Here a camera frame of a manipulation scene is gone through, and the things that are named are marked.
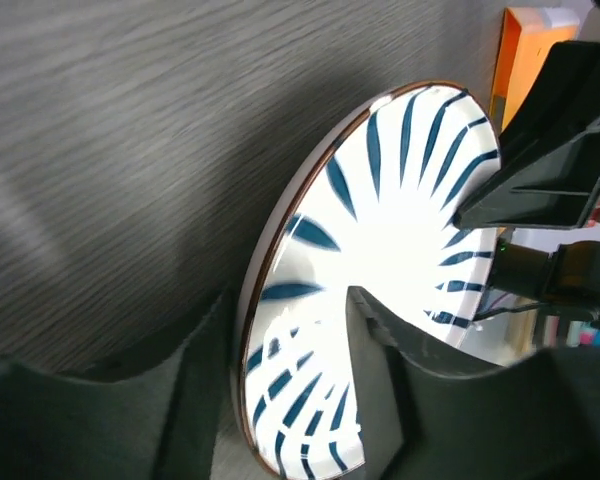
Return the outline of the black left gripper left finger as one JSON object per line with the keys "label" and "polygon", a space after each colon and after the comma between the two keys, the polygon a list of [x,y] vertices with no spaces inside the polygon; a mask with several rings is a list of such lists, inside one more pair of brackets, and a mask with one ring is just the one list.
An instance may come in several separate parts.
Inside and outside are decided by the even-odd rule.
{"label": "black left gripper left finger", "polygon": [[0,356],[0,479],[206,479],[227,293],[81,373]]}

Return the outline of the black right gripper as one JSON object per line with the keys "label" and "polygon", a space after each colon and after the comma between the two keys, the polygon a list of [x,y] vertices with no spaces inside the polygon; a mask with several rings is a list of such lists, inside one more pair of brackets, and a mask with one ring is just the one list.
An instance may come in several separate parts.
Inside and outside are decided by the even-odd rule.
{"label": "black right gripper", "polygon": [[[600,220],[600,43],[552,46],[500,137],[501,168],[457,207],[458,228],[582,228]],[[500,240],[491,287],[600,330],[600,241],[546,253]]]}

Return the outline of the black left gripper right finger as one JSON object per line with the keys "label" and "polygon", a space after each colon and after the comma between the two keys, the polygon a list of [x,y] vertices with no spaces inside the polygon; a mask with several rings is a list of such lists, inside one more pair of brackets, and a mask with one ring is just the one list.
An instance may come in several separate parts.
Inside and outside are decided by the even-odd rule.
{"label": "black left gripper right finger", "polygon": [[360,287],[346,328],[357,479],[600,479],[600,347],[500,367],[404,322]]}

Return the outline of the white blue striped plate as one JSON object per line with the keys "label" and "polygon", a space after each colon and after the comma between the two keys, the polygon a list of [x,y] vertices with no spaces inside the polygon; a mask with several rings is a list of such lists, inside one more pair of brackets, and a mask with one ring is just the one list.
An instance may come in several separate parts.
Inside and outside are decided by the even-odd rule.
{"label": "white blue striped plate", "polygon": [[462,343],[497,231],[458,228],[453,216],[500,164],[484,109],[449,82],[366,101],[301,163],[251,254],[234,325],[233,405],[267,472],[336,479],[364,462],[350,287],[434,338]]}

